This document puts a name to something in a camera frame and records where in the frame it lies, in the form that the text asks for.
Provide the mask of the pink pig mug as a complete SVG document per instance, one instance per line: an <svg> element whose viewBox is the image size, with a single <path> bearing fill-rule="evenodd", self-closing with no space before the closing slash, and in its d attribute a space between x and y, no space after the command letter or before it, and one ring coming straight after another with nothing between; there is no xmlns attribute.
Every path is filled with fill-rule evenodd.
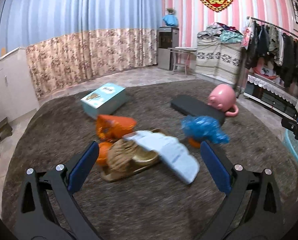
<svg viewBox="0 0 298 240"><path fill-rule="evenodd" d="M216 86L209 94L207 104L222 111L226 117L233 118L238 115L235 91L229 85Z"/></svg>

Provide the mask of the black flat case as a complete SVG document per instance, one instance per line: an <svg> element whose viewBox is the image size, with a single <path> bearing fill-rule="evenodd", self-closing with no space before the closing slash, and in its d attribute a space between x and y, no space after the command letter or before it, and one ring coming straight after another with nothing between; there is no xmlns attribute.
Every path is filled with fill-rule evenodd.
<svg viewBox="0 0 298 240"><path fill-rule="evenodd" d="M206 103L189 95L178 95L171 100L171 107L176 111L190 116L209 116L216 119L222 126L225 122L225 114Z"/></svg>

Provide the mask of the orange round lid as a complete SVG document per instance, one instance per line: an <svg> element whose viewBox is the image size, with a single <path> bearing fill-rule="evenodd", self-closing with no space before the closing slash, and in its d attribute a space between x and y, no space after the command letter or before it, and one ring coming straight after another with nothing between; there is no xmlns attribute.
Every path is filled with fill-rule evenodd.
<svg viewBox="0 0 298 240"><path fill-rule="evenodd" d="M190 144L192 147L194 147L194 148L200 148L200 146L201 146L201 142L199 142L199 141L195 141L195 140L192 139L192 138L189 138L189 139L188 139L188 142L189 142L189 144Z"/></svg>

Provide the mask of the white paper receipt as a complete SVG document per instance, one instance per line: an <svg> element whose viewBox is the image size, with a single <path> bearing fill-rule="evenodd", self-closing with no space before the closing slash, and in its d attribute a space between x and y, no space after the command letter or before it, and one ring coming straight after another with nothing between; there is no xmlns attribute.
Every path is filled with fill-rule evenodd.
<svg viewBox="0 0 298 240"><path fill-rule="evenodd" d="M176 137L161 132L139 130L123 136L143 150L156 152L159 159L186 185L193 183L199 172L199 162Z"/></svg>

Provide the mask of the orange snack bag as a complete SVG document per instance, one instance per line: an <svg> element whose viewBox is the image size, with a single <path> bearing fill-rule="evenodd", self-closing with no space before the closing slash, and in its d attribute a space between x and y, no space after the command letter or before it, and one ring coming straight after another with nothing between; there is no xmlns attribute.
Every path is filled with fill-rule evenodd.
<svg viewBox="0 0 298 240"><path fill-rule="evenodd" d="M133 118L115 115L98 115L96 134L102 141L115 141L133 132L137 122Z"/></svg>

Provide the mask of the grey water dispenser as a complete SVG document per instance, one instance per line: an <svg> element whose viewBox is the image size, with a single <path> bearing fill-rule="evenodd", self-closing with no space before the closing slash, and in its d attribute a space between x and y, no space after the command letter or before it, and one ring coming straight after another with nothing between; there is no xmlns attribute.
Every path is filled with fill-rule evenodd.
<svg viewBox="0 0 298 240"><path fill-rule="evenodd" d="M179 46L179 29L160 27L158 38L158 68L171 70L173 66L171 48Z"/></svg>

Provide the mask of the low shelf with lace cover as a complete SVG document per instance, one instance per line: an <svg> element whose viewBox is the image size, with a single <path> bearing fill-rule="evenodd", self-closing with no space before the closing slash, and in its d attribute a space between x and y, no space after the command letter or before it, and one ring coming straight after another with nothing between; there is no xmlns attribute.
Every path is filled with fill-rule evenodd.
<svg viewBox="0 0 298 240"><path fill-rule="evenodd" d="M280 116L297 119L297 98L280 86L258 74L248 74L243 91L245 98L251 99Z"/></svg>

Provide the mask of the gold foil wrapper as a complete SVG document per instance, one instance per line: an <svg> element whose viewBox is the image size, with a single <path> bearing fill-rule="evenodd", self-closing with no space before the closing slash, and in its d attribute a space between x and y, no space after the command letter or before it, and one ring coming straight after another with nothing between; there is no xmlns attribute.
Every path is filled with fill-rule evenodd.
<svg viewBox="0 0 298 240"><path fill-rule="evenodd" d="M98 165L102 179L109 183L143 172L160 161L156 152L147 152L135 142L127 141L123 137L112 143L107 165Z"/></svg>

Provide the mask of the blue plastic bag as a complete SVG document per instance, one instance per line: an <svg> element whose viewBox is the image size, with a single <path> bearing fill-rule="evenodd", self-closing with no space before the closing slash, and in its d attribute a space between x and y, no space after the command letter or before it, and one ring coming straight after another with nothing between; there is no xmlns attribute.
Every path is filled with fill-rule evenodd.
<svg viewBox="0 0 298 240"><path fill-rule="evenodd" d="M218 120L210 116L185 116L181 120L182 132L195 141L208 140L213 144L227 144L230 139Z"/></svg>

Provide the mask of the light blue cardboard box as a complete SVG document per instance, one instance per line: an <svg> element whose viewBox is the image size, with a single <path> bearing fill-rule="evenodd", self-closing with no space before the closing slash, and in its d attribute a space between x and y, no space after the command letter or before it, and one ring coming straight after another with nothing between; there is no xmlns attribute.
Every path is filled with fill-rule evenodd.
<svg viewBox="0 0 298 240"><path fill-rule="evenodd" d="M125 88L114 83L106 83L80 100L84 112L93 119L114 113L126 101Z"/></svg>

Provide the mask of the pile of folded clothes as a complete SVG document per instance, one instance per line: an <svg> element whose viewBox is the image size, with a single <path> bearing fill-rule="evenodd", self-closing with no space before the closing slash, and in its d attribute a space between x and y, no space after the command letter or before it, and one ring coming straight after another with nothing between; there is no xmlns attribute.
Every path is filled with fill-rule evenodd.
<svg viewBox="0 0 298 240"><path fill-rule="evenodd" d="M222 43L241 43L243 39L242 33L235 27L227 26L223 23L214 22L208 25L204 31L197 34L198 39L216 38Z"/></svg>

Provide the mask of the cloth covered cabinet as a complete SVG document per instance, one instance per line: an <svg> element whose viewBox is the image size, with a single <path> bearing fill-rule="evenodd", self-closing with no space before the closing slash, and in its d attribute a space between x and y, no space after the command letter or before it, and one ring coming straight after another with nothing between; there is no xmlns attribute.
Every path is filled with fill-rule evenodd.
<svg viewBox="0 0 298 240"><path fill-rule="evenodd" d="M239 72L240 47L240 42L223 43L217 37L198 39L196 73L234 85Z"/></svg>

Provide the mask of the blue and floral curtain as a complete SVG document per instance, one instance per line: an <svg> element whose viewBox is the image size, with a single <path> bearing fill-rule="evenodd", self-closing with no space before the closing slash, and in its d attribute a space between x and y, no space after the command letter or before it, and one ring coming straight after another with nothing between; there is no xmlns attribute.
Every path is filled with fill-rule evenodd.
<svg viewBox="0 0 298 240"><path fill-rule="evenodd" d="M23 47L36 96L158 60L162 0L0 0L0 57Z"/></svg>

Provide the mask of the brown shaggy carpet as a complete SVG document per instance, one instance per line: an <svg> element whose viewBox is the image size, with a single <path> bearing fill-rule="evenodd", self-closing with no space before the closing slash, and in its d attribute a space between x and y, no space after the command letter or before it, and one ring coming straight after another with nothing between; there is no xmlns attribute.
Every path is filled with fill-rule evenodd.
<svg viewBox="0 0 298 240"><path fill-rule="evenodd" d="M113 84L45 103L10 161L17 239L298 239L298 165L234 92Z"/></svg>

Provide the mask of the white cabinet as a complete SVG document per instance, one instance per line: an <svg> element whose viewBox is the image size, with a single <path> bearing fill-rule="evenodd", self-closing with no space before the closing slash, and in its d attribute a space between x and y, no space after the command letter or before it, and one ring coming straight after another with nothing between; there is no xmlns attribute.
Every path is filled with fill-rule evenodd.
<svg viewBox="0 0 298 240"><path fill-rule="evenodd" d="M24 48L16 48L0 58L0 123L12 122L39 109Z"/></svg>

